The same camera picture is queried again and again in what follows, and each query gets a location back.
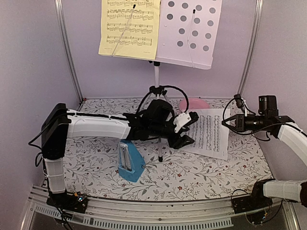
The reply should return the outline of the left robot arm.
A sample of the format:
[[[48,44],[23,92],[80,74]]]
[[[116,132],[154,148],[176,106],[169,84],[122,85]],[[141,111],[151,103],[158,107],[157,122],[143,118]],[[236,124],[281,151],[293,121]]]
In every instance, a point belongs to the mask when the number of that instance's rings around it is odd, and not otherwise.
[[[70,110],[64,103],[57,104],[37,135],[41,138],[40,151],[49,183],[49,195],[61,208],[71,204],[64,182],[63,158],[66,139],[74,137],[108,137],[119,140],[119,175],[136,182],[144,172],[145,162],[133,141],[164,138],[169,147],[180,149],[195,141],[185,133],[198,121],[196,112],[185,110],[176,114],[172,105],[155,99],[146,109],[140,105],[135,113],[102,115]]]

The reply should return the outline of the lilac music stand with tripod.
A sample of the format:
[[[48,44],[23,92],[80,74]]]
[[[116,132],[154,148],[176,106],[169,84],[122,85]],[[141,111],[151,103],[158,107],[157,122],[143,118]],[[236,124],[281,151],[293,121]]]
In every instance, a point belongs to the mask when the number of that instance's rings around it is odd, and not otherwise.
[[[202,6],[201,5],[197,5],[195,7],[195,9],[192,10],[192,15],[191,15],[189,26],[187,28],[181,27],[178,30],[179,34],[187,36],[186,44],[188,46],[188,49],[192,49],[192,48],[195,47],[195,45],[192,45],[192,46],[190,45],[190,37],[198,35],[198,32],[193,32],[192,31],[192,27],[193,27],[194,23],[199,23],[200,22],[200,19],[196,19],[195,18],[195,12],[196,12],[196,10],[201,10],[201,9],[202,9]],[[161,86],[160,85],[160,73],[159,73],[160,62],[154,61],[153,65],[154,65],[155,85],[150,88],[149,93],[142,99],[142,101],[141,101],[141,103],[139,105],[139,108],[137,109],[138,113],[144,111],[144,106],[145,106],[145,104],[147,103],[148,99],[150,98],[150,96],[152,94],[154,94],[156,96],[156,99],[159,99],[160,96],[163,96],[164,99],[168,102],[169,99],[168,99],[168,97],[166,95],[166,88],[172,88],[172,89],[180,91],[179,88],[176,88],[174,86]],[[184,92],[182,92],[182,94],[183,94],[183,96],[184,96],[184,98],[185,98],[185,100],[187,102],[187,107],[186,107],[186,110],[184,112],[189,112],[188,111],[189,110],[189,100],[188,100],[188,97],[187,97],[187,95]]]

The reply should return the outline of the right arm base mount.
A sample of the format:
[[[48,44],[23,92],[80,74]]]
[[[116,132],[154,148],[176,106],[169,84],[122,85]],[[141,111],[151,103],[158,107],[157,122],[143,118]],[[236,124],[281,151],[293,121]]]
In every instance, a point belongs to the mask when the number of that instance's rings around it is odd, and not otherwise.
[[[236,192],[243,192],[246,195],[234,198]],[[270,207],[273,201],[269,197],[265,197],[262,189],[256,189],[251,194],[243,189],[236,189],[231,194],[231,204],[235,214],[249,212],[265,207]]]

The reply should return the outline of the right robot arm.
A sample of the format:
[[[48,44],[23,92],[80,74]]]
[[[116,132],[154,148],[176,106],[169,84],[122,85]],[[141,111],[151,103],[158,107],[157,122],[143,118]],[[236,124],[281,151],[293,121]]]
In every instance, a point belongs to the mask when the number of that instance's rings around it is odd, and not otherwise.
[[[307,134],[299,128],[293,119],[286,115],[279,115],[275,95],[262,95],[258,97],[258,114],[249,110],[240,94],[234,95],[232,101],[244,113],[225,118],[221,124],[232,132],[251,136],[261,131],[273,136],[287,145],[304,163],[307,163]],[[258,209],[266,200],[280,198],[294,201],[307,206],[307,182],[266,179],[255,182],[248,205]]]

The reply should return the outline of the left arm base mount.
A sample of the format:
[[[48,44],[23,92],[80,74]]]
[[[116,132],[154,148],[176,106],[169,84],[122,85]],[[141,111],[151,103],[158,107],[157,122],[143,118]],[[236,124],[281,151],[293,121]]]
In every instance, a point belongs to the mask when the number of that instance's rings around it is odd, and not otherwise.
[[[59,194],[49,192],[47,205],[84,214],[87,209],[88,199],[86,194],[81,194],[80,192],[74,194],[69,194],[66,191]]]

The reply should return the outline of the white sheet music page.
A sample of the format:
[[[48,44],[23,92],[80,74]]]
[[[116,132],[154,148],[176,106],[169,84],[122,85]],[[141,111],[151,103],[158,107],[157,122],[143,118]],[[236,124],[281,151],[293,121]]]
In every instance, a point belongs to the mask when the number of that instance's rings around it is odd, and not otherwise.
[[[186,133],[195,142],[181,149],[202,156],[227,160],[229,129],[222,125],[222,121],[224,117],[230,117],[230,109],[209,108],[195,110],[195,112],[199,115],[199,119]]]

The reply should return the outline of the yellow sheet music page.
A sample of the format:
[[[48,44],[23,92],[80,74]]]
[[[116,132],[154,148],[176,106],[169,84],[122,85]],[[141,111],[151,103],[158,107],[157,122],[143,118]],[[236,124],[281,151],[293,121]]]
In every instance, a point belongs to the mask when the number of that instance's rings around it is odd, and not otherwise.
[[[101,40],[98,54],[155,60],[160,3],[159,0],[101,1]]]

